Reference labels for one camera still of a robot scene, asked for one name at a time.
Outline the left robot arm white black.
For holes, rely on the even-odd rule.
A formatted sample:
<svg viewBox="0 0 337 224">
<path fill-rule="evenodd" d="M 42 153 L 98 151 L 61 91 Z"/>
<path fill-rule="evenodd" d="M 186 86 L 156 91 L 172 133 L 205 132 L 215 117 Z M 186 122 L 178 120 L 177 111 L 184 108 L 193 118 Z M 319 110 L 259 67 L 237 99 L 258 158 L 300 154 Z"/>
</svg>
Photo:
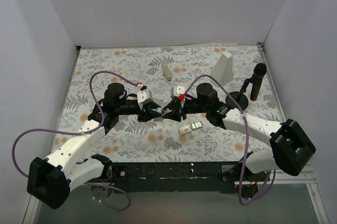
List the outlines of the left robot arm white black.
<svg viewBox="0 0 337 224">
<path fill-rule="evenodd" d="M 59 208 L 70 192 L 92 179 L 108 181 L 112 172 L 109 158 L 96 154 L 87 161 L 78 160 L 98 140 L 118 123 L 120 115 L 137 115 L 140 122 L 161 116 L 161 107 L 153 101 L 152 93 L 141 87 L 127 98 L 124 85 L 108 85 L 103 99 L 98 102 L 78 131 L 58 150 L 46 158 L 35 158 L 29 167 L 27 192 L 52 209 Z"/>
</svg>

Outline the staple tray with staples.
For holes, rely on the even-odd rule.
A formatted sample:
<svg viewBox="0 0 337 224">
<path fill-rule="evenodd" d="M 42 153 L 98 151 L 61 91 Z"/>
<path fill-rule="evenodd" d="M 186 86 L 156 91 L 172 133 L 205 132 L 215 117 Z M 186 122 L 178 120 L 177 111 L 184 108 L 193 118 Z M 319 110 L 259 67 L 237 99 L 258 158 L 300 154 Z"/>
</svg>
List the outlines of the staple tray with staples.
<svg viewBox="0 0 337 224">
<path fill-rule="evenodd" d="M 203 123 L 201 121 L 195 121 L 190 124 L 191 130 L 197 130 L 203 128 Z"/>
</svg>

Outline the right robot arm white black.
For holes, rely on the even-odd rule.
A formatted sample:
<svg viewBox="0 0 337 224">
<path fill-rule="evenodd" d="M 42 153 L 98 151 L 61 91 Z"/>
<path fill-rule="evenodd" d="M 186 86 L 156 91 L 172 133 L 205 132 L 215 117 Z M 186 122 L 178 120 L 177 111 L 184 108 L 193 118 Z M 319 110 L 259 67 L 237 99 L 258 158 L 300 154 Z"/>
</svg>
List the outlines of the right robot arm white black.
<svg viewBox="0 0 337 224">
<path fill-rule="evenodd" d="M 234 105 L 220 101 L 217 91 L 209 83 L 197 86 L 196 97 L 183 94 L 184 90 L 183 86 L 172 88 L 172 100 L 163 109 L 164 119 L 181 121 L 188 114 L 205 113 L 213 126 L 248 134 L 269 146 L 265 151 L 248 154 L 244 164 L 238 167 L 243 180 L 253 179 L 262 171 L 278 169 L 298 176 L 316 152 L 316 147 L 295 120 L 287 119 L 281 123 L 242 115 Z"/>
</svg>

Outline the white staple box sleeve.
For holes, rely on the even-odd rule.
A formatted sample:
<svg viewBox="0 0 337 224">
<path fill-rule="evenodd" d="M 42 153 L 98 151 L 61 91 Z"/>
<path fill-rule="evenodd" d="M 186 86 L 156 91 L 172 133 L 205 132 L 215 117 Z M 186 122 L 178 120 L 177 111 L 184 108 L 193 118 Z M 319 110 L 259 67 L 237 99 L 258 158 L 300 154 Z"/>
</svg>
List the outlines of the white staple box sleeve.
<svg viewBox="0 0 337 224">
<path fill-rule="evenodd" d="M 184 126 L 184 127 L 179 128 L 179 132 L 181 135 L 190 133 L 191 131 L 192 129 L 190 126 Z"/>
</svg>

